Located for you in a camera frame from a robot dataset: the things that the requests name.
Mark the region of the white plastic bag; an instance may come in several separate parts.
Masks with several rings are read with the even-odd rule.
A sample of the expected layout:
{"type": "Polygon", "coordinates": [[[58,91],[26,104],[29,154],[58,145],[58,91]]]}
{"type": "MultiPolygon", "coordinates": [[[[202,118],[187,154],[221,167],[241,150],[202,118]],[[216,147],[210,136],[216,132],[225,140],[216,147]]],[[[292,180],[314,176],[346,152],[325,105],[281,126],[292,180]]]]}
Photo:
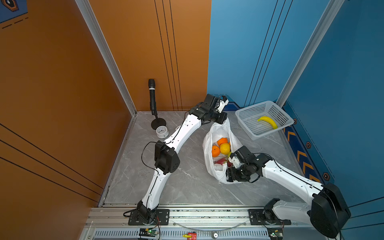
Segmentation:
{"type": "Polygon", "coordinates": [[[240,147],[243,146],[240,140],[232,132],[229,119],[226,119],[222,125],[214,123],[203,140],[204,160],[207,171],[211,176],[213,176],[215,179],[217,179],[223,184],[238,184],[240,182],[236,180],[234,180],[233,182],[229,182],[229,179],[227,177],[227,170],[229,169],[228,163],[216,163],[217,161],[223,158],[228,160],[228,155],[219,154],[218,157],[212,156],[212,147],[218,147],[217,141],[221,138],[226,138],[229,141],[232,153],[234,153],[240,147]]]}

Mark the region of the yellow apple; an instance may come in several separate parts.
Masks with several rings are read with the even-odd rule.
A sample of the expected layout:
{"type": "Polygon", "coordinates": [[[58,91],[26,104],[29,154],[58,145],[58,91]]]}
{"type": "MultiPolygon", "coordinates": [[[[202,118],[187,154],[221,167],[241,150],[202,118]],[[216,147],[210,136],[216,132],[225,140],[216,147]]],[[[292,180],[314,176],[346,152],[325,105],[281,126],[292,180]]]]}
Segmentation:
{"type": "Polygon", "coordinates": [[[222,143],[220,145],[220,152],[222,155],[228,155],[231,152],[230,143],[222,143]]]}

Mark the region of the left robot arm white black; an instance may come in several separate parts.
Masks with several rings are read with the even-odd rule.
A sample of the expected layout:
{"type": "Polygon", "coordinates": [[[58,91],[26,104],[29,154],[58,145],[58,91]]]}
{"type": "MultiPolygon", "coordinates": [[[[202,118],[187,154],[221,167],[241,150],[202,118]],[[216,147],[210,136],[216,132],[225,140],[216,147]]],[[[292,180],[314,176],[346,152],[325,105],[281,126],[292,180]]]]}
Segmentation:
{"type": "Polygon", "coordinates": [[[177,131],[165,141],[155,143],[153,179],[145,196],[137,204],[138,214],[145,224],[151,224],[156,219],[156,210],[166,182],[180,165],[178,153],[183,144],[203,123],[223,124],[227,119],[223,109],[228,103],[225,96],[208,94],[203,102],[190,109],[177,131]]]}

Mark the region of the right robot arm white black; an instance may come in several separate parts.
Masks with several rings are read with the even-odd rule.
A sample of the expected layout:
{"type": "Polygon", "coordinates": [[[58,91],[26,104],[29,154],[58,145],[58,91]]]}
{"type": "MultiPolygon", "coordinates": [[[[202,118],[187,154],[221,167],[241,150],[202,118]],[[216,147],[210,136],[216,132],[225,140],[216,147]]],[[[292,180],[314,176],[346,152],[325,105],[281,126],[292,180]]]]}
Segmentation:
{"type": "Polygon", "coordinates": [[[309,180],[279,164],[272,156],[265,153],[252,153],[242,146],[229,154],[232,166],[227,169],[229,182],[250,182],[257,174],[272,180],[303,200],[303,203],[291,203],[279,198],[270,200],[262,212],[253,218],[261,223],[285,225],[296,221],[312,225],[319,233],[330,239],[342,239],[342,227],[351,217],[351,212],[340,189],[328,183],[323,185],[309,180]]]}

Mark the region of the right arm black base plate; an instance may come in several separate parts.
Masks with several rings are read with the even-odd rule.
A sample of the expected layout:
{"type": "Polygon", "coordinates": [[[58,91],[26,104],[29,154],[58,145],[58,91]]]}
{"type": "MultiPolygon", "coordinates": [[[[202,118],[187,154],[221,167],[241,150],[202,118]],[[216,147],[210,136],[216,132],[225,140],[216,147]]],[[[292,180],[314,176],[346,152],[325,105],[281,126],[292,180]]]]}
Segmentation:
{"type": "Polygon", "coordinates": [[[249,209],[249,219],[251,225],[269,226],[289,226],[292,224],[290,220],[279,219],[272,210],[249,209]]]}

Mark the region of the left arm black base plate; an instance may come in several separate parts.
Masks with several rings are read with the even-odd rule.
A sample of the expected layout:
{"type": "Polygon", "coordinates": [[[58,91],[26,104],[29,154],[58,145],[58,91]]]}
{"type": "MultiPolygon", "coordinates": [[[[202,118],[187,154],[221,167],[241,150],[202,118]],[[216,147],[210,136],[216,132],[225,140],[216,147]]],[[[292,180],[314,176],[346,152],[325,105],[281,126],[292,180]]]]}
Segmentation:
{"type": "Polygon", "coordinates": [[[170,210],[169,209],[157,209],[155,218],[153,220],[145,220],[140,216],[138,210],[131,212],[128,225],[129,226],[155,226],[160,222],[161,226],[167,226],[169,224],[170,210]]]}

